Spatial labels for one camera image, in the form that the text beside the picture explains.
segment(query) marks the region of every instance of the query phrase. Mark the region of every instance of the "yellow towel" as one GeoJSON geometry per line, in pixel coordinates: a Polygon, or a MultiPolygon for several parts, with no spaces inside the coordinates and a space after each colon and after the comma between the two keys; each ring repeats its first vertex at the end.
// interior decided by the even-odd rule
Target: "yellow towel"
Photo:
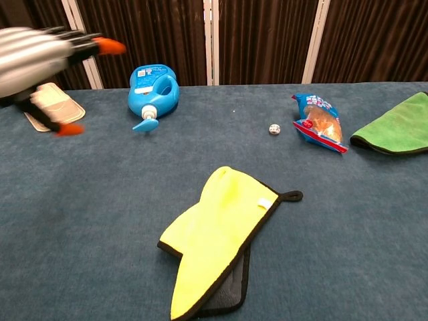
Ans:
{"type": "Polygon", "coordinates": [[[279,194],[230,167],[217,169],[199,202],[177,217],[158,243],[161,249],[181,257],[171,320],[193,316],[280,203],[302,197],[300,191],[279,194]]]}

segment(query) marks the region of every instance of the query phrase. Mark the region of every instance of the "curtain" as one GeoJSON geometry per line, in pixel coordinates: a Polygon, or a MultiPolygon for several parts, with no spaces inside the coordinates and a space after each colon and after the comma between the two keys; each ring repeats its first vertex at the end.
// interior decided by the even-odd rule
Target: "curtain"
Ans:
{"type": "MultiPolygon", "coordinates": [[[[70,28],[60,0],[0,0],[0,28],[56,27],[70,28]]],[[[63,90],[90,89],[88,77],[79,64],[46,80],[63,90]]]]}
{"type": "Polygon", "coordinates": [[[427,0],[331,0],[312,82],[428,81],[427,0]]]}
{"type": "MultiPolygon", "coordinates": [[[[34,28],[64,26],[70,28],[66,12],[60,0],[26,0],[34,28]]],[[[51,81],[62,90],[90,89],[83,64],[76,64],[56,74],[51,81]]]]}
{"type": "Polygon", "coordinates": [[[97,57],[105,88],[128,88],[138,66],[165,64],[180,86],[207,84],[203,0],[78,0],[87,32],[124,43],[126,54],[97,57]]]}
{"type": "Polygon", "coordinates": [[[220,84],[300,83],[318,0],[219,0],[220,84]]]}

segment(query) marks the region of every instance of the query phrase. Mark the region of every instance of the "bag of bread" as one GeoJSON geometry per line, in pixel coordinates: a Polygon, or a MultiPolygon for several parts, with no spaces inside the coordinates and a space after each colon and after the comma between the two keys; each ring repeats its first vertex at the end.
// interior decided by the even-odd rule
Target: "bag of bread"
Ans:
{"type": "Polygon", "coordinates": [[[313,94],[296,94],[292,98],[298,104],[301,118],[293,125],[306,141],[340,153],[348,150],[342,144],[342,128],[335,107],[313,94]]]}

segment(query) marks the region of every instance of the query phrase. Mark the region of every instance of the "blue plastic bottle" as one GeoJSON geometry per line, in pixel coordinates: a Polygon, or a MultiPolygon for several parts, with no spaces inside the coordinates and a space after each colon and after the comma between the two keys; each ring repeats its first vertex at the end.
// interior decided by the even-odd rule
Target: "blue plastic bottle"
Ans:
{"type": "Polygon", "coordinates": [[[157,128],[157,118],[173,112],[179,103],[177,77],[168,66],[146,65],[136,68],[129,82],[128,106],[144,119],[132,129],[150,132],[157,128]]]}

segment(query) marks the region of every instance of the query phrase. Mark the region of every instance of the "green towel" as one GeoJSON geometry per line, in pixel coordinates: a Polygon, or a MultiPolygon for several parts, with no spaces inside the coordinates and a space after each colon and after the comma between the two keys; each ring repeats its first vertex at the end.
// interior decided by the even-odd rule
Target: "green towel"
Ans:
{"type": "Polygon", "coordinates": [[[357,130],[350,143],[387,154],[428,151],[428,93],[418,92],[357,130]]]}

